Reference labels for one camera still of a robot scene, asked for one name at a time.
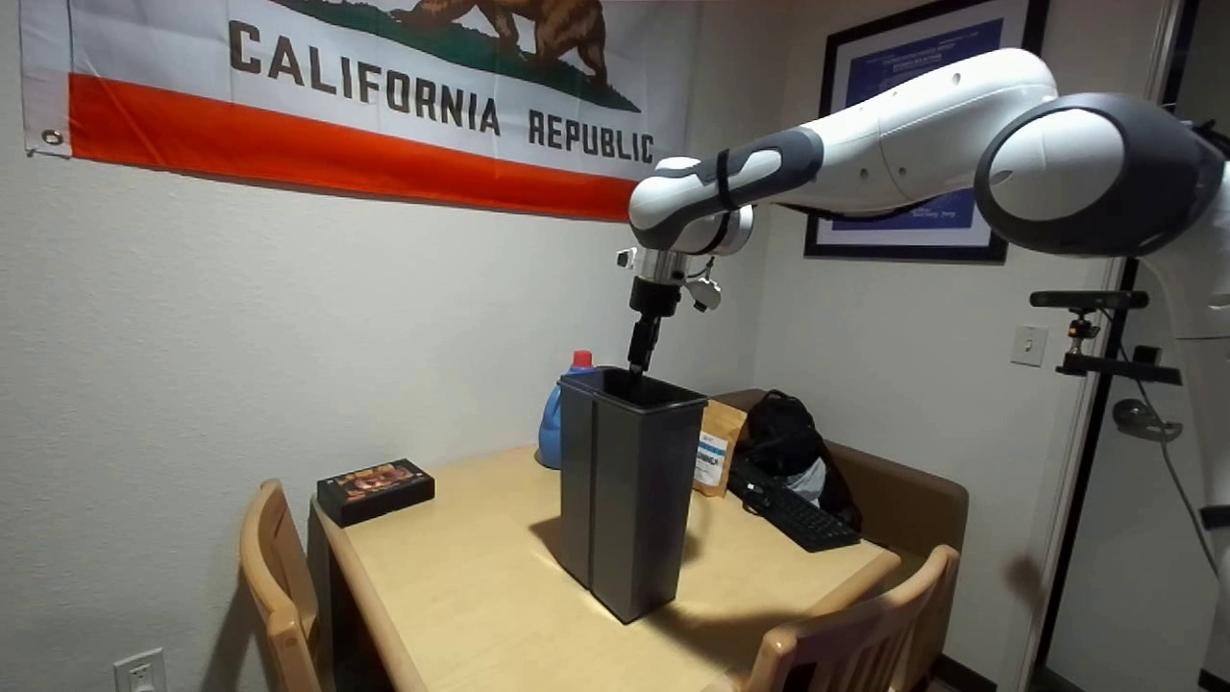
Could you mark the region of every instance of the framed picture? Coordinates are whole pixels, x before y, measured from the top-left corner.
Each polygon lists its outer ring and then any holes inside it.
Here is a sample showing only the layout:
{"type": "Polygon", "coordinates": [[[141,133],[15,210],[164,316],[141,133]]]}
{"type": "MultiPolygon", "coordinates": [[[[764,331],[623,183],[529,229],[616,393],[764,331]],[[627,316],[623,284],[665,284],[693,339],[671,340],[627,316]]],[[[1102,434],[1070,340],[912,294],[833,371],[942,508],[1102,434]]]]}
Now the framed picture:
{"type": "MultiPolygon", "coordinates": [[[[828,38],[819,114],[1001,44],[1042,50],[1046,0],[938,0],[828,38]]],[[[1002,260],[1008,244],[948,192],[884,220],[806,216],[806,257],[1002,260]]]]}

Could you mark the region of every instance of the wooden chair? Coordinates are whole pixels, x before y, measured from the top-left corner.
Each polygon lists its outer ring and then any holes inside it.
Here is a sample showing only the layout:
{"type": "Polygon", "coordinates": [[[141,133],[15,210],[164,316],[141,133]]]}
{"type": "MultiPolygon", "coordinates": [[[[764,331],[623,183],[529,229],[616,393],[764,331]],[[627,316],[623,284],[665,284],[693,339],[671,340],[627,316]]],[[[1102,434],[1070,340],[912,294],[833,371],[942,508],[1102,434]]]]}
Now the wooden chair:
{"type": "Polygon", "coordinates": [[[260,615],[282,692],[318,692],[311,657],[315,589],[296,520],[278,481],[260,481],[244,520],[237,569],[260,615]]]}
{"type": "MultiPolygon", "coordinates": [[[[761,394],[761,388],[741,388],[720,398],[748,411],[761,394]]],[[[955,545],[960,553],[970,493],[956,481],[830,439],[828,451],[828,461],[848,485],[852,508],[862,516],[862,539],[900,557],[900,569],[884,579],[884,589],[908,579],[935,545],[955,545]]],[[[916,635],[916,645],[903,661],[903,688],[921,688],[935,676],[948,631],[955,589],[956,579],[946,579],[946,589],[935,594],[928,622],[919,622],[921,631],[916,635]]],[[[848,608],[848,594],[833,592],[814,608],[814,615],[843,608],[848,608]]]]}
{"type": "Polygon", "coordinates": [[[912,638],[955,575],[956,549],[935,545],[891,592],[764,631],[747,692],[908,692],[912,638]]]}

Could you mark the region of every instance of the small box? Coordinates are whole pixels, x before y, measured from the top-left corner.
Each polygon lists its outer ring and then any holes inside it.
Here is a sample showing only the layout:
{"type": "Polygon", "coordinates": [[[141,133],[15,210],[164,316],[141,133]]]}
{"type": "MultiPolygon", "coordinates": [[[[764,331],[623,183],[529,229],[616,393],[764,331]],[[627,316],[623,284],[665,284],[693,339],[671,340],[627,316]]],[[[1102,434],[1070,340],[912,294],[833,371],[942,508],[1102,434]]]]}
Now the small box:
{"type": "Polygon", "coordinates": [[[337,524],[363,524],[433,497],[433,478],[408,456],[315,481],[318,508],[337,524]]]}
{"type": "Polygon", "coordinates": [[[700,413],[700,442],[696,442],[696,481],[693,488],[705,497],[725,493],[733,444],[741,439],[747,411],[723,398],[707,398],[700,413]]]}

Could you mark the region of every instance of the black bag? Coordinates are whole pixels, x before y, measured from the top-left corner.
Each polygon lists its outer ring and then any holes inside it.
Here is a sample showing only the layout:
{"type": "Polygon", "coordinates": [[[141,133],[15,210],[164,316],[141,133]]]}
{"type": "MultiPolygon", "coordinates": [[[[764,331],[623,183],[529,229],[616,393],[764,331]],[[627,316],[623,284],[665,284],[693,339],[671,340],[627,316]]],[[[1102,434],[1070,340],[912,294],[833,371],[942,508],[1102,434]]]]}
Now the black bag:
{"type": "Polygon", "coordinates": [[[771,388],[747,413],[729,493],[803,549],[856,543],[862,520],[848,485],[828,456],[806,404],[771,388]],[[828,466],[819,503],[788,488],[788,481],[814,461],[828,466]]]}

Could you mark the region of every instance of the black trash can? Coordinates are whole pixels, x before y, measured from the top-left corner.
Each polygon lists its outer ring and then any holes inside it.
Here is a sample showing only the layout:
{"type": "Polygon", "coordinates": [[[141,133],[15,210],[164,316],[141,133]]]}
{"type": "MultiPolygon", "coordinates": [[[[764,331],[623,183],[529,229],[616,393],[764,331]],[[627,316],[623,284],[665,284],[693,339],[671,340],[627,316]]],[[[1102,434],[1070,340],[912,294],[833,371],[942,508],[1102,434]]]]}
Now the black trash can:
{"type": "Polygon", "coordinates": [[[561,375],[561,566],[619,620],[677,594],[707,394],[627,371],[561,375]]]}

